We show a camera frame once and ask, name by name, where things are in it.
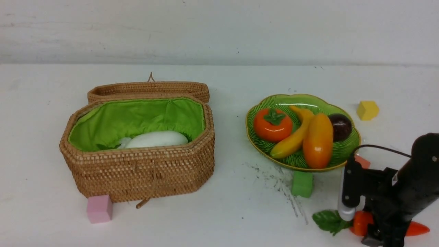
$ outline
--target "plate rim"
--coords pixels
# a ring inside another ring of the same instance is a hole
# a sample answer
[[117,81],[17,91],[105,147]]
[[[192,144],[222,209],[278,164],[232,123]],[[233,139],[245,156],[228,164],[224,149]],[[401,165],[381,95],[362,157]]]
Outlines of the plate rim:
[[[277,160],[271,158],[269,155],[267,155],[266,153],[262,152],[262,150],[260,150],[260,149],[259,149],[259,148],[258,148],[253,142],[252,142],[252,139],[250,138],[250,133],[249,133],[249,130],[248,130],[248,124],[247,124],[247,121],[248,121],[248,115],[249,115],[250,111],[253,110],[255,107],[257,107],[258,105],[260,105],[264,100],[266,100],[266,99],[268,99],[268,98],[270,98],[270,97],[273,97],[273,96],[278,96],[278,95],[279,95],[279,96],[295,96],[295,95],[306,95],[306,96],[311,96],[311,97],[314,97],[314,98],[317,98],[317,99],[323,101],[323,102],[324,102],[325,104],[327,104],[327,105],[330,105],[330,106],[333,106],[333,107],[335,107],[335,108],[338,108],[338,109],[342,110],[343,112],[345,112],[346,114],[348,114],[348,116],[353,120],[353,118],[351,117],[351,115],[350,115],[349,113],[347,113],[347,111],[345,111],[343,108],[340,108],[340,107],[338,107],[338,106],[336,106],[336,105],[330,104],[330,103],[326,102],[325,100],[323,100],[323,99],[321,99],[321,98],[319,98],[319,97],[317,97],[317,96],[315,96],[315,95],[312,95],[312,94],[273,94],[273,95],[270,95],[270,96],[268,96],[268,97],[265,97],[265,98],[264,98],[263,100],[261,100],[257,105],[254,105],[252,108],[250,108],[250,109],[248,110],[247,114],[245,115],[245,131],[247,132],[247,138],[248,138],[248,140],[250,141],[250,143],[252,144],[252,146],[253,146],[256,150],[258,150],[259,153],[261,153],[262,155],[264,155],[266,158],[268,158],[269,160],[273,161],[273,162],[276,163],[277,165],[280,165],[280,166],[282,166],[282,167],[285,167],[285,168],[287,168],[287,169],[292,169],[292,170],[295,170],[295,171],[323,172],[323,171],[331,171],[331,170],[335,170],[335,169],[337,169],[337,168],[343,167],[343,166],[347,163],[347,161],[345,161],[345,162],[343,162],[343,163],[341,163],[341,164],[338,164],[338,165],[335,165],[335,166],[332,166],[332,167],[323,168],[323,169],[300,168],[300,167],[292,167],[292,166],[288,166],[288,165],[286,165],[286,164],[284,164],[284,163],[282,163],[282,162],[279,162],[279,161],[277,161]],[[354,123],[353,121],[352,121],[352,128],[358,133],[358,137],[360,138],[360,142],[359,142],[358,145],[361,145],[361,143],[362,143],[361,133],[360,133],[360,132],[358,131],[358,129],[355,127],[355,123]]]

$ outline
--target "dark red fruit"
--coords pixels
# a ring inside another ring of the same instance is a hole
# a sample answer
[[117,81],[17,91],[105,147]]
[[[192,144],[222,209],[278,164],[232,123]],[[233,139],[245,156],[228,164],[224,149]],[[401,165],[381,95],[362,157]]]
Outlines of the dark red fruit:
[[352,122],[343,114],[334,113],[328,116],[334,129],[334,142],[346,140],[352,133]]

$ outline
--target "green plate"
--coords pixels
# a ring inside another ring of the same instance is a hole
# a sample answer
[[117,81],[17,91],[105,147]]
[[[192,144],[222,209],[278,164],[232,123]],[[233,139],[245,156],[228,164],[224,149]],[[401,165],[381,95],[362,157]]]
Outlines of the green plate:
[[[296,153],[279,160],[275,160],[269,156],[270,150],[274,147],[274,143],[270,143],[260,139],[254,129],[253,129],[253,120],[256,116],[256,113],[259,110],[264,108],[276,108],[287,113],[290,118],[294,122],[293,131],[297,130],[300,127],[300,121],[297,116],[289,109],[289,105],[295,105],[299,108],[307,108],[311,110],[314,114],[317,113],[325,113],[327,115],[333,113],[341,113],[347,116],[352,122],[352,133],[351,135],[342,142],[335,142],[333,144],[332,150],[332,159],[328,166],[324,169],[311,169],[306,164],[305,159],[303,157],[302,150],[297,151]],[[251,144],[261,152],[265,157],[272,160],[273,162],[289,169],[299,170],[299,171],[309,171],[309,172],[318,172],[318,171],[329,171],[336,169],[338,167],[342,167],[346,164],[346,160],[350,153],[357,146],[361,145],[361,136],[358,130],[355,128],[354,122],[351,116],[344,111],[343,109],[328,104],[321,98],[318,98],[309,94],[276,94],[269,96],[263,99],[258,105],[252,107],[246,116],[245,126],[247,128],[247,136],[250,140]]]

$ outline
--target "basket strap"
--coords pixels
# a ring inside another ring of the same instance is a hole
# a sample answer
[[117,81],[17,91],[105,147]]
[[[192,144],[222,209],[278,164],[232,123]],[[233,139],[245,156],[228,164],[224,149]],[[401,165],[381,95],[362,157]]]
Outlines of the basket strap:
[[148,78],[148,81],[147,81],[147,82],[151,82],[151,80],[152,80],[153,82],[155,82],[154,78],[152,78],[152,72],[149,74],[149,78]]
[[152,161],[152,187],[151,187],[151,191],[149,192],[148,196],[143,199],[141,202],[139,202],[136,205],[136,208],[139,209],[141,208],[143,205],[145,205],[152,197],[152,195],[155,192],[155,189],[157,187],[157,178],[156,178],[156,174],[155,174],[155,163],[154,161]]

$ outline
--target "orange block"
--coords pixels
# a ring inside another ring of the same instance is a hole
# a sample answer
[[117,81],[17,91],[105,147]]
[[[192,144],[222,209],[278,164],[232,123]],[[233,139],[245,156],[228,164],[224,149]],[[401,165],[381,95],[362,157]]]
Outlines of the orange block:
[[355,161],[360,163],[361,167],[363,167],[363,169],[369,169],[369,166],[371,166],[371,163],[369,161],[363,159],[359,155],[355,155]]

